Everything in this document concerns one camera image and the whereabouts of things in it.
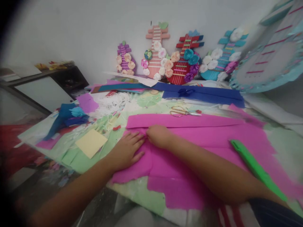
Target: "white wall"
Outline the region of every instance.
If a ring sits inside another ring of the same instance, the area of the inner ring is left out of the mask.
[[[103,71],[115,70],[117,46],[130,45],[140,63],[151,46],[145,39],[150,24],[169,23],[171,38],[163,46],[171,54],[180,36],[197,29],[204,35],[205,56],[226,30],[249,30],[246,48],[265,27],[258,25],[278,0],[36,0],[28,1],[8,36],[4,63],[35,64],[74,60],[89,83],[103,82]]]

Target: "hand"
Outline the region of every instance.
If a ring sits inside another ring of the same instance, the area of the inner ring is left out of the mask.
[[[113,171],[126,169],[140,160],[144,152],[134,156],[134,153],[145,142],[144,135],[139,135],[139,132],[125,134],[106,156]]]
[[[173,142],[174,134],[165,126],[153,125],[146,131],[148,140],[157,147],[168,149],[170,143]]]

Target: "purple paper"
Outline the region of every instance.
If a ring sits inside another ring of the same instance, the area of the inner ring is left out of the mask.
[[[94,101],[89,93],[77,97],[77,100],[79,101],[79,106],[86,114],[94,112],[99,107],[99,104]]]

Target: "white paper flower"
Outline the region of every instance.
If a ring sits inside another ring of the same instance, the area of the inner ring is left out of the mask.
[[[163,58],[160,62],[161,66],[164,67],[165,63],[168,61],[167,58]]]
[[[147,69],[147,68],[143,69],[143,74],[146,75],[146,76],[148,76],[150,74],[149,69]]]
[[[164,49],[163,47],[158,51],[158,57],[160,58],[160,59],[163,59],[163,58],[165,58],[165,56],[166,56],[166,49]]]
[[[241,57],[241,52],[235,52],[229,57],[229,61],[238,61]]]
[[[203,65],[208,65],[212,61],[212,57],[210,55],[207,55],[203,58],[202,64]]]
[[[208,70],[207,65],[200,65],[199,72],[204,73]]]
[[[161,68],[159,69],[159,74],[160,74],[161,76],[164,76],[165,71],[166,71],[166,69],[165,69],[164,67],[161,67]]]
[[[226,72],[220,72],[218,75],[217,81],[223,81],[227,77],[228,77],[228,74]]]
[[[230,41],[237,42],[239,39],[241,39],[242,35],[244,33],[244,30],[242,28],[236,28],[233,33],[230,35]]]
[[[154,42],[154,50],[159,51],[161,48],[162,48],[162,44],[158,40],[156,40]]]
[[[216,48],[212,51],[211,53],[211,57],[214,59],[214,60],[217,60],[219,59],[220,57],[222,57],[222,54],[223,54],[223,50],[221,50],[220,48]]]
[[[217,60],[212,60],[208,65],[207,65],[207,68],[212,70],[212,69],[215,69],[218,65],[218,61]]]
[[[155,75],[154,75],[154,80],[161,80],[161,75],[159,74],[159,73],[156,73]]]

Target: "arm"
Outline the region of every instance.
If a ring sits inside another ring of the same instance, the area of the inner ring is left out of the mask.
[[[176,155],[223,202],[241,204],[258,197],[287,207],[286,203],[249,172],[172,134],[166,127],[154,125],[146,133],[151,143]]]
[[[32,216],[30,226],[71,226],[88,203],[118,170],[137,162],[143,152],[134,153],[144,143],[143,135],[128,133],[112,151],[92,168],[62,189]]]

